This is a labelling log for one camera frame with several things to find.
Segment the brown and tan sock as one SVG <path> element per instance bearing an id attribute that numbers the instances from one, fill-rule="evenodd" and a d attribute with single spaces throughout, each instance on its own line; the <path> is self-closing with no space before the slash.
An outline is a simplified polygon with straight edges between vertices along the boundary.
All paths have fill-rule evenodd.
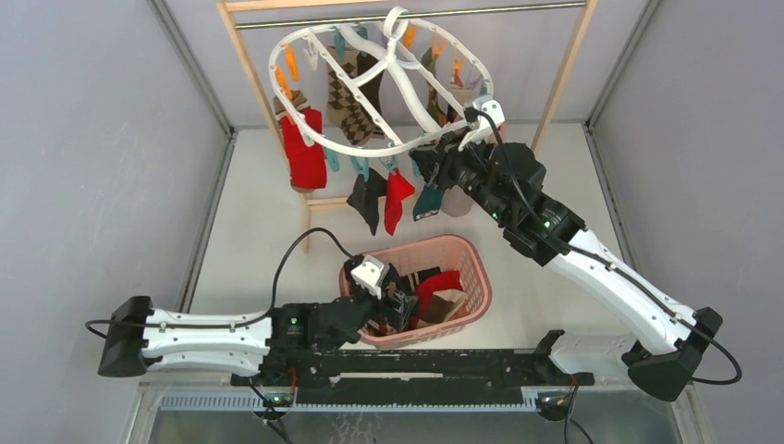
<path id="1" fill-rule="evenodd" d="M 442 324 L 454 318 L 462 309 L 468 295 L 462 290 L 438 290 L 420 308 L 419 317 L 414 325 L 424 328 Z"/>

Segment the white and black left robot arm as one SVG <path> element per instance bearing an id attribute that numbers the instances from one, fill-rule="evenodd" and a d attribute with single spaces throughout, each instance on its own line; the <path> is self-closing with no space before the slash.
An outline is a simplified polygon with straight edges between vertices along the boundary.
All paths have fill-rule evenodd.
<path id="1" fill-rule="evenodd" d="M 331 302 L 288 303 L 227 317 L 168 311 L 138 295 L 104 321 L 97 373 L 135 377 L 166 369 L 209 370 L 256 376 L 275 386 L 288 376 L 287 357 L 336 351 L 358 342 L 371 321 L 391 324 L 409 316 L 389 298 L 363 289 Z"/>

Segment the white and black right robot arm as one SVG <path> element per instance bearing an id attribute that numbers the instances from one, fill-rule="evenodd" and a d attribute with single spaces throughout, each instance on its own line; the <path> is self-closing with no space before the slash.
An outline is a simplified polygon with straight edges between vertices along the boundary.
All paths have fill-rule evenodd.
<path id="1" fill-rule="evenodd" d="M 540 381 L 556 385 L 569 374 L 627 376 L 661 401 L 675 401 L 694 381 L 704 352 L 716 343 L 722 316 L 676 301 L 617 258 L 582 218 L 544 193 L 546 168 L 526 144 L 459 150 L 443 140 L 411 151 L 410 158 L 427 182 L 471 197 L 513 250 L 581 286 L 629 329 L 621 337 L 550 331 L 533 362 Z"/>

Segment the pink plastic laundry basket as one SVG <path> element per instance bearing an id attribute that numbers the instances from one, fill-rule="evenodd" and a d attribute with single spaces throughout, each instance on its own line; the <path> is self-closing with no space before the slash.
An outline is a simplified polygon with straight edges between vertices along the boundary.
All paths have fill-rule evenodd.
<path id="1" fill-rule="evenodd" d="M 373 336 L 367 329 L 360 331 L 361 343 L 379 350 L 393 350 L 460 332 L 480 319 L 492 302 L 492 287 L 480 255 L 474 246 L 458 235 L 446 234 L 413 243 L 370 251 L 370 255 L 393 265 L 406 276 L 434 267 L 443 273 L 456 272 L 467 301 L 447 321 L 407 332 Z"/>

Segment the wooden clothes rack frame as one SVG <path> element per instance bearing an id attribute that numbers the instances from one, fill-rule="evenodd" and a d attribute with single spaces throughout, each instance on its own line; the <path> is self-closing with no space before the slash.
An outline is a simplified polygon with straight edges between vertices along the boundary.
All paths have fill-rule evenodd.
<path id="1" fill-rule="evenodd" d="M 218 1 L 217 7 L 219 14 L 227 28 L 227 32 L 235 51 L 238 55 L 239 62 L 243 71 L 251 85 L 257 102 L 262 110 L 264 119 L 268 124 L 270 130 L 275 136 L 275 141 L 281 153 L 284 153 L 283 136 L 278 126 L 278 120 L 271 106 L 272 101 L 267 97 L 263 88 L 260 75 L 256 66 L 251 60 L 250 53 L 246 46 L 243 37 L 240 35 L 240 30 L 237 30 L 234 25 L 238 22 L 235 15 L 238 13 L 259 12 L 274 9 L 293 9 L 302 7 L 318 7 L 318 6 L 339 6 L 339 5 L 355 5 L 362 3 L 373 3 L 375 1 Z M 553 82 L 550 94 L 548 96 L 545 110 L 542 114 L 540 122 L 537 126 L 536 132 L 533 137 L 533 152 L 538 154 L 541 151 L 545 136 L 550 128 L 551 121 L 555 115 L 555 111 L 560 102 L 561 96 L 565 90 L 566 82 L 572 71 L 576 55 L 582 45 L 582 40 L 587 28 L 591 22 L 594 10 L 598 1 L 587 1 L 588 6 L 582 8 L 583 12 L 577 18 L 574 30 L 570 37 L 570 41 L 562 57 L 560 66 L 557 71 L 556 78 Z M 414 53 L 410 50 L 410 45 L 407 43 L 410 38 L 407 36 L 414 35 L 415 33 L 409 32 L 408 28 L 419 28 L 429 30 L 433 34 L 431 49 L 433 55 L 443 53 L 444 48 L 448 45 L 453 50 L 461 55 L 459 58 L 453 56 L 452 74 L 460 73 L 464 61 L 478 69 L 482 75 L 483 84 L 490 94 L 493 92 L 495 85 L 492 75 L 486 68 L 483 62 L 474 56 L 473 52 L 468 49 L 457 37 L 447 32 L 443 27 L 440 27 L 430 21 L 422 18 L 403 19 L 401 14 L 409 12 L 401 6 L 395 6 L 386 14 L 386 18 L 381 21 L 369 22 L 382 22 L 376 24 L 377 28 L 381 31 L 382 35 L 387 38 L 387 45 L 381 46 L 370 42 L 368 39 L 362 37 L 358 31 L 355 31 L 354 24 L 337 24 L 333 26 L 320 25 L 301 27 L 299 31 L 294 31 L 283 38 L 275 45 L 273 51 L 270 53 L 269 63 L 267 64 L 266 72 L 269 75 L 269 81 L 273 89 L 274 96 L 278 98 L 282 106 L 284 106 L 284 113 L 287 113 L 298 126 L 303 140 L 308 145 L 319 143 L 323 148 L 331 150 L 338 154 L 355 156 L 361 158 L 392 158 L 394 155 L 403 154 L 406 152 L 404 149 L 412 149 L 420 146 L 426 142 L 434 141 L 436 136 L 441 136 L 442 133 L 446 134 L 449 130 L 457 130 L 463 128 L 460 125 L 466 125 L 466 121 L 458 121 L 454 124 L 449 124 L 443 127 L 436 128 L 436 122 L 429 116 L 425 104 L 419 101 L 413 84 L 410 81 L 408 71 L 415 71 L 427 82 L 431 84 L 439 93 L 440 97 L 446 100 L 453 109 L 459 111 L 458 114 L 463 116 L 462 110 L 457 109 L 461 107 L 460 103 L 455 98 L 451 90 L 444 86 L 436 76 L 433 76 L 420 62 Z M 341 51 L 345 52 L 345 48 L 339 43 L 345 41 L 360 52 L 367 53 L 377 59 L 377 63 L 366 71 L 364 74 L 356 78 L 349 78 L 348 74 L 342 69 L 337 60 L 335 60 L 326 49 L 326 46 L 319 40 L 317 34 L 325 32 L 337 32 L 342 41 L 338 39 L 335 43 L 335 48 L 338 54 Z M 372 117 L 374 124 L 380 128 L 385 136 L 392 142 L 391 147 L 379 149 L 375 152 L 362 151 L 360 148 L 349 147 L 339 143 L 328 140 L 321 132 L 316 131 L 311 127 L 304 114 L 296 109 L 296 106 L 290 102 L 293 94 L 288 85 L 288 77 L 292 81 L 299 81 L 298 65 L 296 63 L 296 56 L 292 51 L 289 51 L 292 42 L 303 40 L 307 42 L 307 60 L 313 70 L 318 68 L 319 60 L 324 60 L 336 72 L 337 76 L 346 84 L 346 87 L 354 94 L 356 101 L 364 108 L 364 110 Z M 277 59 L 281 52 L 285 53 L 287 62 L 287 70 L 289 76 L 281 71 L 277 64 Z M 372 80 L 379 73 L 388 73 L 391 79 L 396 83 L 399 92 L 402 95 L 404 103 L 408 107 L 411 115 L 414 117 L 417 124 L 423 129 L 424 134 L 409 142 L 403 142 L 400 137 L 392 130 L 388 122 L 382 117 L 381 114 L 373 107 L 372 104 L 361 93 L 360 87 Z"/>

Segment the black sock with beige stripes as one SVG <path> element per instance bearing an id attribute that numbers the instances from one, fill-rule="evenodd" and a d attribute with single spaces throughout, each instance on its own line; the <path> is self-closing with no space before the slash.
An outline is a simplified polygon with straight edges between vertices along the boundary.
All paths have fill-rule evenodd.
<path id="1" fill-rule="evenodd" d="M 409 273 L 400 277 L 400 289 L 407 294 L 415 294 L 417 288 L 426 279 L 436 276 L 442 272 L 440 267 L 426 268 L 420 271 Z"/>

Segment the dark green patterned sock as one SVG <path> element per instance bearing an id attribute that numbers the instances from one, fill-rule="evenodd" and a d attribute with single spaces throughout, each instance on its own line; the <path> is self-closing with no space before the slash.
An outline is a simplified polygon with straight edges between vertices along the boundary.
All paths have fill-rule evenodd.
<path id="1" fill-rule="evenodd" d="M 412 219 L 419 222 L 440 213 L 445 191 L 431 182 L 426 183 L 412 209 Z"/>

